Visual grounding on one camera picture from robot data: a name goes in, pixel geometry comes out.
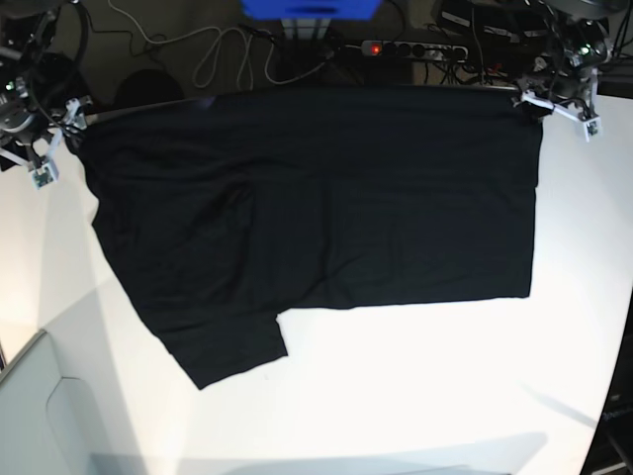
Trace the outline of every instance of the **blue box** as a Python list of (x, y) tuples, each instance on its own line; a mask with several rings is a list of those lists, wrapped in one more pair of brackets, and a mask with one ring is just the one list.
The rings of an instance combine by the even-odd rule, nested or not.
[(381, 0), (242, 0), (244, 13), (256, 20), (332, 18), (369, 20)]

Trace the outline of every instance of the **cable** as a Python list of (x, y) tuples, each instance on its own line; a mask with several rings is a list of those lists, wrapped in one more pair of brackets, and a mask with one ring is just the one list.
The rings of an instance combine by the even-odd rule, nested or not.
[(77, 12), (77, 16), (79, 18), (80, 24), (80, 39), (79, 39), (79, 47), (77, 48), (77, 53), (75, 58), (72, 60), (72, 64), (70, 69), (68, 70), (66, 77), (63, 78), (60, 82), (58, 82), (54, 87), (52, 87), (44, 96), (42, 103), (47, 105), (52, 98), (54, 98), (59, 93), (63, 92), (63, 90), (68, 87), (70, 81), (77, 71), (79, 70), (79, 65), (83, 61), (83, 58), (86, 54), (86, 50), (88, 48), (88, 35), (89, 35), (89, 26), (88, 26), (88, 16), (86, 7), (83, 4), (77, 2), (72, 4), (75, 7), (75, 11)]
[(474, 6), (471, 8), (471, 28), (473, 29), (473, 38), (475, 39), (475, 43), (477, 44), (477, 49), (479, 51), (479, 60), (482, 65), (482, 68), (479, 71), (479, 78), (480, 78), (481, 83), (484, 84), (484, 52), (482, 51), (482, 45), (479, 43), (479, 38), (477, 38), (477, 31), (475, 29), (475, 7)]
[(292, 79), (286, 79), (284, 81), (277, 81), (276, 79), (273, 79), (272, 77), (270, 77), (270, 73), (268, 72), (268, 65), (270, 64), (270, 59), (273, 57), (274, 50), (275, 49), (272, 47), (270, 48), (270, 51), (268, 52), (268, 57), (266, 58), (266, 64), (264, 65), (264, 73), (266, 74), (266, 79), (268, 79), (271, 82), (271, 84), (275, 84), (276, 86), (284, 86), (286, 84), (292, 84), (293, 82), (297, 82), (305, 77), (310, 76), (311, 74), (314, 74), (315, 72), (319, 71), (322, 67), (324, 67), (327, 64), (327, 60), (326, 60), (320, 64), (317, 64), (308, 72), (304, 72), (303, 74), (300, 74), (297, 77), (293, 77)]
[[(156, 45), (151, 45), (148, 42), (143, 42), (142, 50), (140, 52), (135, 52), (134, 48), (133, 48), (135, 34), (132, 31), (130, 31), (130, 30), (99, 30), (99, 29), (95, 28), (94, 22), (92, 20), (92, 16), (90, 15), (90, 12), (88, 10), (86, 10), (86, 15), (88, 17), (88, 26), (90, 28), (90, 31), (93, 34), (95, 34), (95, 35), (127, 35), (129, 37), (129, 39), (128, 39), (128, 53), (130, 54), (130, 57), (141, 57), (141, 56), (146, 55), (147, 57), (149, 57), (149, 59), (152, 62), (154, 62), (155, 64), (160, 66), (160, 68), (163, 71), (167, 70), (167, 67), (165, 66), (165, 64), (160, 59), (158, 59), (158, 57), (156, 56), (156, 54), (162, 49), (162, 47), (158, 47)], [(164, 35), (162, 35), (161, 33), (157, 33), (155, 35), (152, 35), (152, 39), (157, 38), (157, 37), (167, 38)]]
[(398, 5), (398, 3), (396, 3), (395, 0), (385, 0), (385, 1), (394, 6), (396, 11), (398, 12), (398, 16), (400, 17), (400, 22), (402, 25), (401, 30), (392, 40), (392, 42), (396, 42), (407, 32), (407, 16), (405, 15), (403, 8), (400, 5)]
[[(224, 38), (224, 36), (226, 36), (228, 33), (231, 32), (235, 32), (235, 33), (239, 33), (240, 37), (242, 38), (242, 40), (244, 41), (244, 57), (243, 60), (239, 66), (239, 71), (237, 73), (237, 78), (235, 79), (235, 85), (237, 86), (237, 89), (241, 90), (241, 78), (242, 78), (242, 74), (244, 72), (244, 69), (248, 68), (248, 72), (250, 75), (250, 90), (252, 90), (254, 88), (254, 75), (253, 75), (253, 68), (252, 68), (252, 64), (250, 61), (250, 48), (252, 45), (252, 39), (253, 39), (253, 34), (250, 33), (249, 36), (246, 35), (246, 33), (240, 29), (240, 28), (236, 28), (236, 27), (232, 27), (232, 28), (227, 28), (226, 30), (222, 30), (218, 27), (215, 26), (208, 26), (208, 27), (203, 27), (203, 28), (199, 28), (197, 30), (194, 30), (193, 32), (181, 35), (179, 37), (176, 38), (172, 38), (172, 39), (166, 39), (166, 40), (153, 40), (151, 37), (149, 37), (147, 35), (147, 33), (145, 32), (145, 30), (143, 29), (143, 27), (140, 25), (140, 23), (138, 22), (138, 20), (130, 13), (128, 13), (127, 11), (123, 10), (120, 7), (117, 7), (116, 5), (114, 5), (112, 3), (112, 0), (108, 0), (108, 6), (114, 10), (115, 12), (127, 17), (132, 23), (135, 24), (136, 28), (138, 29), (138, 31), (140, 32), (140, 34), (143, 36), (143, 38), (145, 39), (146, 42), (148, 42), (150, 45), (156, 45), (156, 46), (164, 46), (164, 45), (172, 45), (174, 43), (178, 43), (178, 42), (182, 42), (183, 40), (187, 40), (189, 38), (195, 37), (197, 35), (200, 35), (201, 33), (205, 33), (205, 32), (213, 32), (218, 34), (218, 36), (216, 37), (216, 39), (214, 40), (214, 42), (211, 44), (211, 46), (209, 47), (209, 49), (207, 50), (207, 52), (205, 53), (205, 55), (203, 56), (203, 58), (200, 60), (200, 62), (198, 62), (198, 64), (196, 65), (194, 72), (192, 74), (191, 77), (191, 81), (193, 83), (193, 85), (199, 89), (204, 89), (207, 86), (209, 86), (213, 80), (216, 77), (216, 72), (218, 69), (218, 58), (220, 57), (220, 50), (222, 47), (222, 40)], [(267, 31), (267, 30), (256, 30), (259, 33), (262, 34), (268, 34), (269, 36), (272, 36), (272, 34)], [(310, 74), (314, 74), (315, 72), (319, 71), (322, 67), (325, 66), (326, 61), (322, 62), (321, 64), (319, 64), (318, 66), (314, 67), (313, 69), (311, 69), (310, 71), (300, 74), (299, 76), (293, 78), (293, 79), (288, 79), (285, 81), (276, 81), (274, 79), (272, 79), (270, 77), (270, 74), (268, 72), (268, 66), (270, 63), (270, 59), (272, 57), (273, 54), (273, 50), (276, 47), (276, 44), (274, 42), (271, 42), (271, 48), (270, 51), (268, 52), (268, 58), (266, 59), (266, 64), (264, 66), (264, 73), (266, 75), (266, 78), (275, 85), (284, 85), (284, 84), (290, 84), (292, 82), (296, 82), (299, 81), (307, 76), (309, 76)], [(205, 66), (205, 64), (207, 63), (207, 61), (213, 56), (212, 59), (212, 66), (211, 66), (211, 72), (209, 73), (209, 76), (205, 79), (200, 81), (199, 80), (199, 76), (200, 76), (200, 71), (201, 69)]]

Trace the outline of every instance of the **white tabletop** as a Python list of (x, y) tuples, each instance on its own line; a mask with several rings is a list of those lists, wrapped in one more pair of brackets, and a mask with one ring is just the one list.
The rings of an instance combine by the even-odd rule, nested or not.
[(633, 102), (598, 112), (590, 144), (545, 122), (529, 299), (290, 311), (289, 357), (199, 392), (105, 262), (64, 152), (41, 192), (0, 175), (0, 320), (51, 333), (124, 473), (576, 475), (633, 287)]

